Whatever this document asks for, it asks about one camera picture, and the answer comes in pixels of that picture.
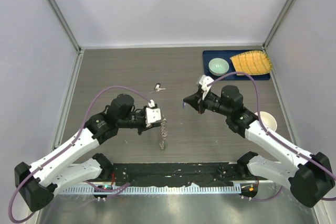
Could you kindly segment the metal disc with keyrings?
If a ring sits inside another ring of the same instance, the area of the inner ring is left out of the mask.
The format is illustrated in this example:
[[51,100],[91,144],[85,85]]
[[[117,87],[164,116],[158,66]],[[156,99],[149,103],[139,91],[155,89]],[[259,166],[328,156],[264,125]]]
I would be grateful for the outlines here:
[[166,139],[167,139],[167,120],[166,117],[163,115],[162,116],[162,123],[160,126],[160,141],[159,143],[165,143],[166,144]]

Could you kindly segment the key with green tag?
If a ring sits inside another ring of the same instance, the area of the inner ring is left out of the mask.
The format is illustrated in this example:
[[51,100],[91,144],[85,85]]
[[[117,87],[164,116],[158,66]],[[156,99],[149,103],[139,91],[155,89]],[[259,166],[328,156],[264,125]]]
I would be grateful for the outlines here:
[[165,143],[160,143],[159,146],[160,146],[161,150],[166,149],[166,144]]

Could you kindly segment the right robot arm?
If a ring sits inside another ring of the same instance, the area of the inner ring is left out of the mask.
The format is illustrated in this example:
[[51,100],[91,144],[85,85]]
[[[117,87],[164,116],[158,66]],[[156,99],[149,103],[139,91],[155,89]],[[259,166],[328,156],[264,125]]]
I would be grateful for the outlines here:
[[290,190],[297,201],[313,207],[335,187],[329,159],[321,152],[313,155],[262,125],[257,115],[243,104],[236,86],[225,86],[221,95],[202,89],[183,101],[203,114],[206,110],[226,116],[226,124],[243,138],[259,145],[276,158],[270,161],[249,152],[242,156],[237,173],[242,179],[262,177]]

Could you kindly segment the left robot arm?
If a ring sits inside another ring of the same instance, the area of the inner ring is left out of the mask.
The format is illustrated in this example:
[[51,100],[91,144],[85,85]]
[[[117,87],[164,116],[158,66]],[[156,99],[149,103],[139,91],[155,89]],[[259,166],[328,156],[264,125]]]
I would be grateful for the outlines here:
[[120,94],[105,109],[85,121],[68,141],[30,165],[21,162],[14,168],[15,186],[32,212],[46,207],[64,189],[85,180],[107,181],[112,174],[111,162],[101,153],[71,167],[83,154],[117,135],[119,129],[136,129],[138,134],[159,127],[162,114],[150,101],[135,109],[134,99]]

